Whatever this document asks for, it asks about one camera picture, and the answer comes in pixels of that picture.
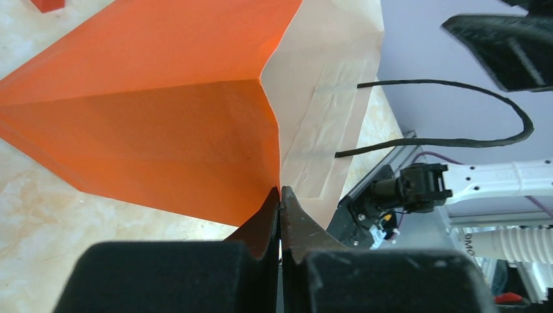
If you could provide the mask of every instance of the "corrugated white tube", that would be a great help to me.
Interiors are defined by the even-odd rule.
[[[553,264],[553,229],[513,228],[467,233],[464,249],[472,256]]]

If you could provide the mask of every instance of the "marble table surface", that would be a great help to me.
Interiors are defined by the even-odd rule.
[[[0,0],[0,79],[113,0],[66,0],[41,14],[30,0]],[[373,88],[358,146],[401,137]],[[389,150],[355,156],[342,195]],[[0,140],[0,312],[50,312],[74,262],[110,240],[217,240],[235,227],[79,192]]]

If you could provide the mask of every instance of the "masking tape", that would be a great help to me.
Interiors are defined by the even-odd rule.
[[[366,60],[325,65],[282,165],[281,181],[298,198],[318,198],[329,179]]]

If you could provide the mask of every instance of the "orange block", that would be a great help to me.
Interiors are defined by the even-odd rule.
[[[57,10],[65,7],[65,0],[31,0],[31,2],[42,12]]]
[[[0,82],[0,136],[76,188],[240,225],[279,185],[260,83],[301,0],[118,0]]]

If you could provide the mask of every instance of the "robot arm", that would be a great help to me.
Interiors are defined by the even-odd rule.
[[[553,196],[551,160],[491,165],[414,164],[400,177],[376,181],[370,199],[379,210],[409,213],[477,198]]]
[[[452,196],[445,204],[477,198],[553,196],[551,160],[447,167],[442,175]]]

